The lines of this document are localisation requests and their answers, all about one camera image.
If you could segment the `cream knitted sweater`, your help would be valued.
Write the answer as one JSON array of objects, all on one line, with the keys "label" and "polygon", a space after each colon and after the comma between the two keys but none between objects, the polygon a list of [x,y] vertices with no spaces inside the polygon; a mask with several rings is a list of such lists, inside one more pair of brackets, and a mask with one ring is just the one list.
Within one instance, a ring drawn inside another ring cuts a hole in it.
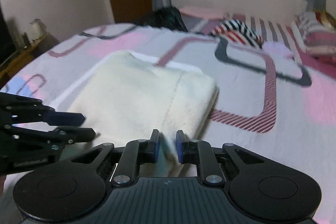
[{"label": "cream knitted sweater", "polygon": [[145,176],[180,174],[175,134],[182,130],[197,138],[218,93],[215,80],[201,71],[160,67],[153,57],[135,52],[115,52],[101,61],[63,57],[57,68],[63,92],[54,106],[83,114],[84,127],[97,134],[87,144],[68,145],[62,159],[102,143],[121,147],[149,139],[158,130],[158,162],[141,168]]}]

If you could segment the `patterned pink grey bedsheet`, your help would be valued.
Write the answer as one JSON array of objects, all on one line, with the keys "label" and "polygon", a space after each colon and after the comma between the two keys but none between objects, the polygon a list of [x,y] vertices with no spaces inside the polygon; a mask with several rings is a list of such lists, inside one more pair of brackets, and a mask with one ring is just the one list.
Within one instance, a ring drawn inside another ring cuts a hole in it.
[{"label": "patterned pink grey bedsheet", "polygon": [[244,46],[205,35],[114,24],[85,30],[24,67],[2,92],[54,106],[63,89],[63,57],[101,61],[119,51],[154,58],[160,67],[201,71],[213,78],[217,97],[199,136],[214,146],[235,143],[314,178],[322,190],[318,223],[335,223],[335,80],[310,67],[277,67]]}]

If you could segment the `light purple folded cloth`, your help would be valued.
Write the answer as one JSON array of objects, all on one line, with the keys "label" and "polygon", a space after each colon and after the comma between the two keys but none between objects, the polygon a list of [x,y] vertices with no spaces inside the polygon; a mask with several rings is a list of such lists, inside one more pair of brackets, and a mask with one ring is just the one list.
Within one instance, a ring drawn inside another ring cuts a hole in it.
[{"label": "light purple folded cloth", "polygon": [[296,55],[282,42],[266,41],[261,46],[261,53],[270,56],[277,67],[289,68],[295,65],[301,66],[297,61]]}]

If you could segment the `colourful cartoon cushion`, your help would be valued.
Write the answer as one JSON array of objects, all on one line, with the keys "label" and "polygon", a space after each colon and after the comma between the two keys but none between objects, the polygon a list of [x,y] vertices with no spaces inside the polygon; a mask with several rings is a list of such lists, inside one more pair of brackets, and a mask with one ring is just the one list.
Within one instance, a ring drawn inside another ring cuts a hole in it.
[{"label": "colourful cartoon cushion", "polygon": [[328,28],[329,30],[335,31],[336,29],[336,22],[335,18],[331,14],[329,14],[327,11],[316,11],[315,16],[319,23],[321,23],[323,26]]}]

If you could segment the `wooden bedside table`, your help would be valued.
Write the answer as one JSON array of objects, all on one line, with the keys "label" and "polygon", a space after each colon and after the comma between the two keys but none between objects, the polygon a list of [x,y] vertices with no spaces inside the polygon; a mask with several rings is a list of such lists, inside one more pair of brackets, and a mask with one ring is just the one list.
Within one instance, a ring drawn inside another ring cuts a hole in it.
[{"label": "wooden bedside table", "polygon": [[26,65],[58,44],[57,38],[51,34],[46,34],[43,38],[34,41],[32,46],[20,53],[15,53],[13,57],[10,57],[1,65],[1,88]]}]

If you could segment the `striped red black garment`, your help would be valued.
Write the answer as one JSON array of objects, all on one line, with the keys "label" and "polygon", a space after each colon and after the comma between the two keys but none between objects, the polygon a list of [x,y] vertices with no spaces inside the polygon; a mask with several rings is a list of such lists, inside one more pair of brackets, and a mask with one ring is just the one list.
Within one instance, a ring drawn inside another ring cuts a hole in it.
[{"label": "striped red black garment", "polygon": [[263,38],[258,35],[252,28],[248,27],[244,22],[237,19],[229,19],[220,22],[211,31],[213,37],[220,37],[240,44],[246,47],[262,49],[264,43]]}]

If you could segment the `striped pink pillow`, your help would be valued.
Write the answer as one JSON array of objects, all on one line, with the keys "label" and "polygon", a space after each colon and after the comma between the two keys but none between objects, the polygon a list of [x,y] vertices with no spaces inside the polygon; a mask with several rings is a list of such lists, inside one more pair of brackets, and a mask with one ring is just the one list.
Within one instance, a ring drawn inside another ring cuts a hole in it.
[{"label": "striped pink pillow", "polygon": [[335,57],[335,31],[317,20],[314,11],[297,15],[294,20],[295,39],[300,50],[313,57]]}]

